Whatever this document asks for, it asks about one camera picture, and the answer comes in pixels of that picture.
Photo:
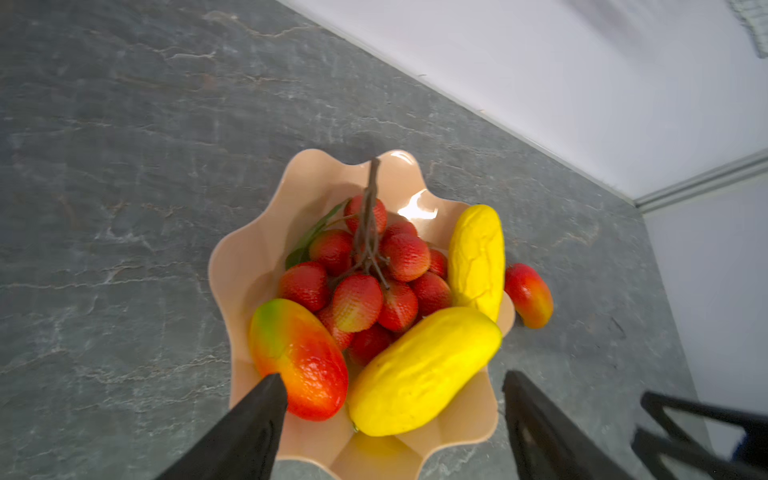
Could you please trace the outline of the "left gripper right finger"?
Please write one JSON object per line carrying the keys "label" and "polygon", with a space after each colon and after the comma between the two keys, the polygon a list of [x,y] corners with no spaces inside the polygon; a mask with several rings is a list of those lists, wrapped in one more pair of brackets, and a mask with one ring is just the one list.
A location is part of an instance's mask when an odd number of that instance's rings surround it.
{"label": "left gripper right finger", "polygon": [[521,479],[628,479],[524,373],[503,383],[504,417]]}

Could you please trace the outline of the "peach scalloped fruit bowl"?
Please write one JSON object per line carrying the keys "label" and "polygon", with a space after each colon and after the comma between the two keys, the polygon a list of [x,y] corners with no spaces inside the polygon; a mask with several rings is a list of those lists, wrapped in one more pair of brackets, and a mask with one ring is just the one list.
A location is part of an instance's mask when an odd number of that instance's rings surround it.
{"label": "peach scalloped fruit bowl", "polygon": [[[446,250],[467,204],[431,193],[410,153],[391,150],[379,159],[378,196],[390,217],[411,221],[423,239]],[[214,248],[208,277],[231,346],[232,405],[260,380],[249,351],[252,314],[273,298],[290,249],[334,206],[361,192],[368,171],[367,163],[346,165],[322,150],[303,150],[288,162],[266,210]],[[345,410],[325,422],[288,414],[276,458],[314,464],[334,479],[416,479],[439,450],[492,437],[498,395],[482,369],[437,418],[394,437],[356,433]]]}

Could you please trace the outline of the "yellow fruit front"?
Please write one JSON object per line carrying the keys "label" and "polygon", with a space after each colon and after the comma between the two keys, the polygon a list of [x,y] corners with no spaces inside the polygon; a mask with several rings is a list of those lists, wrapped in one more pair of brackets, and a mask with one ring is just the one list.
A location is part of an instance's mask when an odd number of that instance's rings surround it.
{"label": "yellow fruit front", "polygon": [[470,307],[439,310],[377,355],[352,382],[349,417],[371,437],[435,419],[501,347],[499,326]]}

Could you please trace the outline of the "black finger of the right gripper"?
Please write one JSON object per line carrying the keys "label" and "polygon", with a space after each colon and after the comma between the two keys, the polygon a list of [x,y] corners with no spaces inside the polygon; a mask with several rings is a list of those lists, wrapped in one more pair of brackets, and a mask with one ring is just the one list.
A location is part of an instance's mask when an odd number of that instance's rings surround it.
{"label": "black finger of the right gripper", "polygon": [[722,460],[692,444],[660,437],[642,428],[636,430],[631,447],[655,479],[675,479],[675,475],[664,465],[663,457],[699,470],[710,479],[767,478],[766,470]]}
{"label": "black finger of the right gripper", "polygon": [[762,414],[684,400],[651,391],[642,395],[640,404],[666,432],[683,432],[665,412],[666,409],[738,426],[746,432],[767,431],[767,416]]}

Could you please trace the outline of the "red mango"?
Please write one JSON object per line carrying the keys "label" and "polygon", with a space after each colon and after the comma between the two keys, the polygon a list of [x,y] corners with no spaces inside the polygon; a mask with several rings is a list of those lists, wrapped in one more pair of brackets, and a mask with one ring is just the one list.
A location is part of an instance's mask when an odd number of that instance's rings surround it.
{"label": "red mango", "polygon": [[545,327],[554,312],[553,297],[541,276],[530,266],[516,263],[506,269],[506,294],[525,327]]}
{"label": "red mango", "polygon": [[281,377],[293,415],[325,421],[344,405],[349,373],[342,351],[302,305],[277,298],[259,306],[251,320],[249,348],[261,376]]}

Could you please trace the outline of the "yellow fruit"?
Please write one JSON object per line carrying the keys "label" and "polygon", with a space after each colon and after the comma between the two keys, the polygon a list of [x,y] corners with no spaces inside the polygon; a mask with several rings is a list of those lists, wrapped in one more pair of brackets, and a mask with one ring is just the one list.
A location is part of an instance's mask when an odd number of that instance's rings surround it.
{"label": "yellow fruit", "polygon": [[352,382],[349,417],[371,437],[435,419],[501,347],[499,326],[470,307],[439,310],[377,355]]}
{"label": "yellow fruit", "polygon": [[504,295],[505,242],[498,213],[474,205],[458,218],[448,250],[448,284],[454,305],[498,322]]}

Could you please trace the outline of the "red lychee bunch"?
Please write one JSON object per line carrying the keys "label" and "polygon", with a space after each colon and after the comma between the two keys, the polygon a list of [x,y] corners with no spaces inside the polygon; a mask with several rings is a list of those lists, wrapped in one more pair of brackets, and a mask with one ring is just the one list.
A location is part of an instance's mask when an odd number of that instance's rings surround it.
{"label": "red lychee bunch", "polygon": [[368,364],[419,320],[453,303],[446,256],[365,188],[312,226],[285,260],[277,295],[314,313],[338,348]]}

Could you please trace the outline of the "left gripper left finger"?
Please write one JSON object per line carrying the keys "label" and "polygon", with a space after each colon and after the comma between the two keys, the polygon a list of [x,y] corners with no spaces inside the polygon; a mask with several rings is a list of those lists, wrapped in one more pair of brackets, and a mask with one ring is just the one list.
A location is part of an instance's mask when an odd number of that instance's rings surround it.
{"label": "left gripper left finger", "polygon": [[263,378],[161,479],[268,479],[287,412],[281,376]]}

